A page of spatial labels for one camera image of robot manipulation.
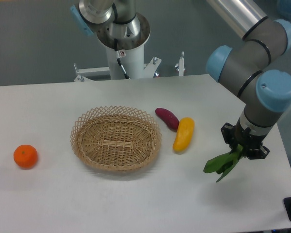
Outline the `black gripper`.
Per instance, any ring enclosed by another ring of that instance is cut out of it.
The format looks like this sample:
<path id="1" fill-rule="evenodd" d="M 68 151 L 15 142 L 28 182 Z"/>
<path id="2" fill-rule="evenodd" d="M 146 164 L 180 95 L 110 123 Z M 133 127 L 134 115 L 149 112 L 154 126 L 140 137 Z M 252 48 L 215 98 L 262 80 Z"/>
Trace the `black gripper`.
<path id="1" fill-rule="evenodd" d="M 249 127 L 243 128 L 240 122 L 236 125 L 225 123 L 221 128 L 221 133 L 226 144 L 231 148 L 230 153 L 236 152 L 237 147 L 241 146 L 240 156 L 250 160 L 265 159 L 269 154 L 269 149 L 263 145 L 266 135 L 257 136 L 252 134 L 253 130 Z"/>

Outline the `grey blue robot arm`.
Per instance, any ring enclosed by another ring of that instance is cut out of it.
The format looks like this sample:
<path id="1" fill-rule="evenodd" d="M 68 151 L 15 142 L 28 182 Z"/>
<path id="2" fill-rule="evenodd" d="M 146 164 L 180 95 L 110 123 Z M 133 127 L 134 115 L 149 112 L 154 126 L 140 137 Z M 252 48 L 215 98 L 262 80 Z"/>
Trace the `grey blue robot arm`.
<path id="1" fill-rule="evenodd" d="M 224 141 L 240 155 L 264 159 L 263 140 L 291 105 L 291 75 L 266 67 L 291 48 L 291 23 L 271 20 L 252 0 L 211 0 L 210 6 L 243 40 L 239 49 L 218 47 L 206 71 L 245 107 L 237 123 L 226 123 Z"/>

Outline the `silver second robot arm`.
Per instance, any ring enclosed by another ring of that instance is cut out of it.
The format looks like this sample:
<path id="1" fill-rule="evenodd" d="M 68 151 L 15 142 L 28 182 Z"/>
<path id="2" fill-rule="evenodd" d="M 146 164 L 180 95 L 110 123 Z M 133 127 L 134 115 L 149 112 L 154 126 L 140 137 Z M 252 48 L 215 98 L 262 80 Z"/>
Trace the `silver second robot arm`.
<path id="1" fill-rule="evenodd" d="M 70 7 L 70 13 L 87 36 L 103 28 L 116 39 L 133 38 L 141 33 L 134 0 L 80 0 Z"/>

